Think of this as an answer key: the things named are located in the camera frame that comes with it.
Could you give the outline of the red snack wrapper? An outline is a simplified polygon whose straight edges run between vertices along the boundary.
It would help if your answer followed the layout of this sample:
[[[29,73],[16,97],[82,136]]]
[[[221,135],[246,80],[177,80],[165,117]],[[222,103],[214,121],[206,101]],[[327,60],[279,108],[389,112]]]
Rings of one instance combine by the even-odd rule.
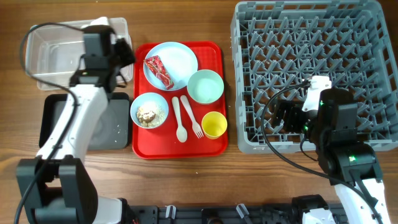
[[[147,65],[149,70],[155,75],[155,77],[162,82],[162,84],[165,86],[167,90],[171,89],[174,86],[174,82],[170,74],[168,73],[167,69],[164,67],[163,62],[161,61],[158,55],[145,59],[144,63]]]

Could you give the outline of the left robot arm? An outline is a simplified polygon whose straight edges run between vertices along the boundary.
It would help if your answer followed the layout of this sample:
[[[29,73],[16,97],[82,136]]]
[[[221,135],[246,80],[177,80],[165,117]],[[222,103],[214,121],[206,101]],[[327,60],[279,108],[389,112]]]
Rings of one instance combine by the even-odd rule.
[[[85,53],[65,88],[67,102],[47,142],[32,159],[21,159],[16,177],[21,213],[30,223],[136,223],[124,198],[98,195],[84,158],[107,109],[120,70],[135,61],[132,48],[106,18],[82,28]]]

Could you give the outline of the yellow plastic cup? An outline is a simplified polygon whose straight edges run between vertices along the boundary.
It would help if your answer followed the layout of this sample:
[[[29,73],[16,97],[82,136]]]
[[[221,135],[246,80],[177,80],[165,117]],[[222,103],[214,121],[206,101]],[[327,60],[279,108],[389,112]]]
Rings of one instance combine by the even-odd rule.
[[[211,111],[204,115],[201,126],[207,138],[218,139],[226,132],[228,122],[220,112]]]

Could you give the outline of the rice and food scraps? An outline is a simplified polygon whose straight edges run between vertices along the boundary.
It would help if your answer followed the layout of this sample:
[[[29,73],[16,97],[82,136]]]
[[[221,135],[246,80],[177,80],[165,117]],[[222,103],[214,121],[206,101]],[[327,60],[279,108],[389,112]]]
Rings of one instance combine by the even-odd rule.
[[[142,127],[155,128],[160,126],[167,116],[160,106],[148,103],[138,107],[136,117]]]

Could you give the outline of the light blue small bowl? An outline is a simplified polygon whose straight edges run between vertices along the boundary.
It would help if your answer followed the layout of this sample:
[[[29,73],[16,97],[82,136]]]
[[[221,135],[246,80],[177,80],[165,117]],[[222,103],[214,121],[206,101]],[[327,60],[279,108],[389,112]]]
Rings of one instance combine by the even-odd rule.
[[[169,115],[169,104],[158,93],[144,93],[132,102],[130,115],[138,127],[155,129],[165,123]]]

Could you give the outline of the mint green bowl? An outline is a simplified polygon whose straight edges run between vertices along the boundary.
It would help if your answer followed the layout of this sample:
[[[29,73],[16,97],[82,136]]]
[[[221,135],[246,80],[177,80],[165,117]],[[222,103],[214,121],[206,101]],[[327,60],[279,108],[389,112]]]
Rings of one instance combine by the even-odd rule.
[[[224,92],[222,77],[212,70],[199,70],[189,79],[187,91],[194,101],[209,105],[217,101]]]

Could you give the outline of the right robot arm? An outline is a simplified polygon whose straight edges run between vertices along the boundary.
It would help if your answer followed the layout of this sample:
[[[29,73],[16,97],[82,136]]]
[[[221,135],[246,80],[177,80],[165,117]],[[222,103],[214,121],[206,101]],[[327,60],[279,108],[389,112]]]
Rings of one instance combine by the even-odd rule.
[[[350,223],[390,223],[382,170],[374,149],[358,140],[358,106],[352,94],[339,88],[318,93],[314,109],[304,103],[270,100],[272,124],[303,133],[316,146],[319,174],[330,181]]]

